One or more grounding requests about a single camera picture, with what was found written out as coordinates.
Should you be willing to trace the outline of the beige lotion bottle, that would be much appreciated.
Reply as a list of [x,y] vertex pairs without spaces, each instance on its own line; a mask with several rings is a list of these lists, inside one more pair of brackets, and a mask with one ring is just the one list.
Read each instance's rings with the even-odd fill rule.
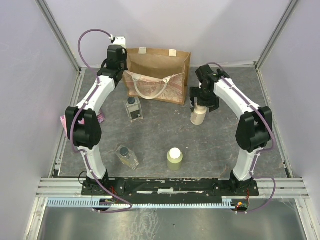
[[196,126],[201,125],[205,120],[206,113],[207,107],[196,104],[193,112],[191,113],[191,123]]

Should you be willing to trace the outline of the clear square bottle dark label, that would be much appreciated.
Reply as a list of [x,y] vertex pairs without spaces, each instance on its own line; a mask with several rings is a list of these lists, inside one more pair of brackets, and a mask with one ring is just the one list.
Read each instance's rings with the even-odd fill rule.
[[125,109],[131,123],[143,119],[142,106],[138,97],[128,97],[125,102]]

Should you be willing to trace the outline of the yellow-green lotion bottle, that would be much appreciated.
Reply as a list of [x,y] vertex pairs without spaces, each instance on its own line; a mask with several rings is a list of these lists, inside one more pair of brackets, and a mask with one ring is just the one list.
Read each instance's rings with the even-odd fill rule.
[[167,152],[167,167],[172,171],[177,171],[181,168],[183,153],[177,147],[171,148]]

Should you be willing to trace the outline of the brown canvas tote bag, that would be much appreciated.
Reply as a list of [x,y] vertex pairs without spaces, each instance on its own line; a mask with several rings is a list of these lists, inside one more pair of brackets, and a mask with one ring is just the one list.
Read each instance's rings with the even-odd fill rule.
[[176,49],[128,48],[123,82],[129,97],[184,105],[191,53]]

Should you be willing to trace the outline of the clear square bottle yellow liquid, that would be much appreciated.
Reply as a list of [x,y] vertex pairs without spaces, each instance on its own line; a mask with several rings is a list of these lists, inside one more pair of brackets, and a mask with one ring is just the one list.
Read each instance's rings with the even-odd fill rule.
[[116,155],[124,165],[132,170],[135,170],[139,165],[136,154],[126,146],[120,145],[116,150]]

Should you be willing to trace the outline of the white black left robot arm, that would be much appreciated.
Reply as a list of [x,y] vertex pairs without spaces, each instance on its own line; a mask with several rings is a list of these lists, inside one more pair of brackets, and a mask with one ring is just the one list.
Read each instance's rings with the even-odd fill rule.
[[85,162],[87,178],[94,181],[93,190],[99,195],[110,191],[108,172],[102,162],[99,143],[102,128],[98,113],[107,97],[114,91],[127,70],[128,52],[124,45],[112,44],[107,48],[107,58],[95,74],[95,82],[84,99],[65,111],[67,137],[75,152]]

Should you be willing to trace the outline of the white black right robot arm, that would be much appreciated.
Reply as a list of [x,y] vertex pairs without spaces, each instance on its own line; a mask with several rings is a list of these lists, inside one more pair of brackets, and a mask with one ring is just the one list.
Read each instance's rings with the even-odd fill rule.
[[236,196],[247,190],[247,183],[253,178],[257,160],[269,141],[273,141],[272,111],[250,100],[219,66],[213,71],[209,64],[196,71],[198,87],[190,87],[190,109],[192,124],[204,122],[207,112],[215,111],[223,100],[238,119],[235,139],[239,146],[237,163],[230,174],[229,191]]

